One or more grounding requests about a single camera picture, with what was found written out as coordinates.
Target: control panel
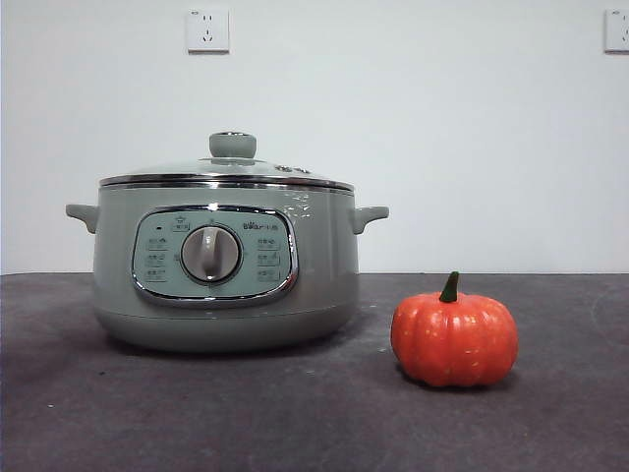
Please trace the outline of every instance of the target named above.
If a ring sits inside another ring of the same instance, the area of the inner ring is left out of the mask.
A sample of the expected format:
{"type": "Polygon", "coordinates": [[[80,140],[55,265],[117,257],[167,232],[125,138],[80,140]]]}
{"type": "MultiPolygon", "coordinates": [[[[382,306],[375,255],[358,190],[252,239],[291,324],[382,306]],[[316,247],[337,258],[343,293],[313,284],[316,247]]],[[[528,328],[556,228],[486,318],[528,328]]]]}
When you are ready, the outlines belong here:
{"type": "Polygon", "coordinates": [[[297,278],[290,221],[251,206],[171,206],[138,226],[132,274],[145,295],[208,307],[284,292],[297,278]]]}

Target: pumpkin stem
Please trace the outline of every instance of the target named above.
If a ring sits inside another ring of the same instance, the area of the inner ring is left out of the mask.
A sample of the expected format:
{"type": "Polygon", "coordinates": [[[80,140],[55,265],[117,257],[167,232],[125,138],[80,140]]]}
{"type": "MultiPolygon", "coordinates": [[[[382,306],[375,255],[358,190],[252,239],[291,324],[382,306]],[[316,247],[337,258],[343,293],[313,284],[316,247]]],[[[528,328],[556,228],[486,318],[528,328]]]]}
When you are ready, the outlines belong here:
{"type": "Polygon", "coordinates": [[[439,301],[443,303],[456,302],[456,286],[458,283],[459,283],[459,272],[457,272],[456,270],[453,272],[450,272],[448,281],[445,282],[445,287],[443,287],[441,296],[439,296],[439,301]]]}

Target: pot handle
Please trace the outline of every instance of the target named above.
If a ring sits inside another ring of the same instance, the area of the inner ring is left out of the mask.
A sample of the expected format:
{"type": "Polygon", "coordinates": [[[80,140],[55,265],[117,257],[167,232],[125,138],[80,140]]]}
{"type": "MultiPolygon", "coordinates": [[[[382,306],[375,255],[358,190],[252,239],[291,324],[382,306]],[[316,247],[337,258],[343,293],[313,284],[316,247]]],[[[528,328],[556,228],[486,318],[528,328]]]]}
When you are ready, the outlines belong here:
{"type": "Polygon", "coordinates": [[[354,234],[363,234],[367,223],[371,223],[376,219],[388,218],[388,206],[364,206],[356,208],[352,213],[352,229],[354,234]]]}
{"type": "Polygon", "coordinates": [[[71,218],[81,220],[86,224],[87,231],[91,234],[96,233],[96,225],[98,223],[98,206],[92,205],[66,205],[66,214],[71,218]]]}

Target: pot base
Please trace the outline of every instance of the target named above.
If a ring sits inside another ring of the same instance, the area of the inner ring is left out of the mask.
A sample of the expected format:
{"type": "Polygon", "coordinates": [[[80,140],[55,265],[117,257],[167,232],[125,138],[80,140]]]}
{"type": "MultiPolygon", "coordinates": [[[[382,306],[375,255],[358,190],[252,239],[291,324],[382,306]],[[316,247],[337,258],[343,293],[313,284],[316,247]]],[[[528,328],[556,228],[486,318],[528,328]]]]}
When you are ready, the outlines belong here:
{"type": "Polygon", "coordinates": [[[175,352],[236,352],[294,344],[330,334],[354,305],[259,318],[148,318],[96,310],[100,324],[131,344],[175,352]]]}

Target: dial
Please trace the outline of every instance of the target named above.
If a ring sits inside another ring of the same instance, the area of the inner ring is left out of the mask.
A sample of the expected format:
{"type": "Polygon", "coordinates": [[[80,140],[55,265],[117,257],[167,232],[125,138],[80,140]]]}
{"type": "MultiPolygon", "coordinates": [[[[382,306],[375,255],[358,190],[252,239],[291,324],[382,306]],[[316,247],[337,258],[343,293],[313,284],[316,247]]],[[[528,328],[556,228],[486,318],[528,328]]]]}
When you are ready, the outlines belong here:
{"type": "Polygon", "coordinates": [[[193,231],[181,250],[181,261],[188,273],[202,282],[217,282],[238,266],[238,241],[218,226],[203,226],[193,231]]]}

